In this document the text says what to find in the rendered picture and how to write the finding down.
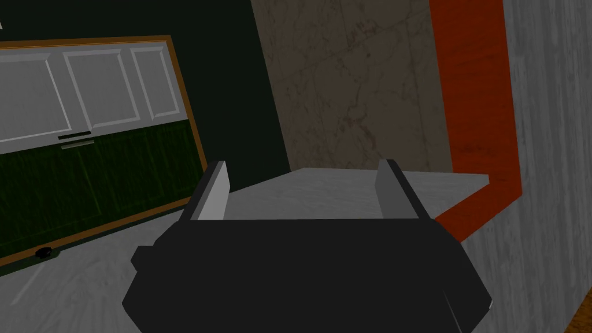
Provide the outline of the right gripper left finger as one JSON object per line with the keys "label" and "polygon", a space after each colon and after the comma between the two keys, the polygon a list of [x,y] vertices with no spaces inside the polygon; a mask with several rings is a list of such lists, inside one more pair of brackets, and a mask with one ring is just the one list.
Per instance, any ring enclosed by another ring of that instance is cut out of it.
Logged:
{"label": "right gripper left finger", "polygon": [[209,163],[180,220],[222,220],[229,193],[230,181],[225,161]]}

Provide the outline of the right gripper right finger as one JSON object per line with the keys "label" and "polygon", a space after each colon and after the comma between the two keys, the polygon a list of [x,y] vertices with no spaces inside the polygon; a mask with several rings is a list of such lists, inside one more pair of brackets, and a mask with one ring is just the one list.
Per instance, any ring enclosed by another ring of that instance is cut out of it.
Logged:
{"label": "right gripper right finger", "polygon": [[385,219],[431,218],[408,178],[392,159],[379,161],[375,191]]}

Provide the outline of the white and green panelled door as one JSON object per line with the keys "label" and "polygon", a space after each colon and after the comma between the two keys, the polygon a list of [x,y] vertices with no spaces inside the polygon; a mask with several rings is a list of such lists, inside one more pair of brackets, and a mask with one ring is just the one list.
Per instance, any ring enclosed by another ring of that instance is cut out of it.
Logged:
{"label": "white and green panelled door", "polygon": [[169,35],[0,42],[0,267],[180,207],[205,167]]}

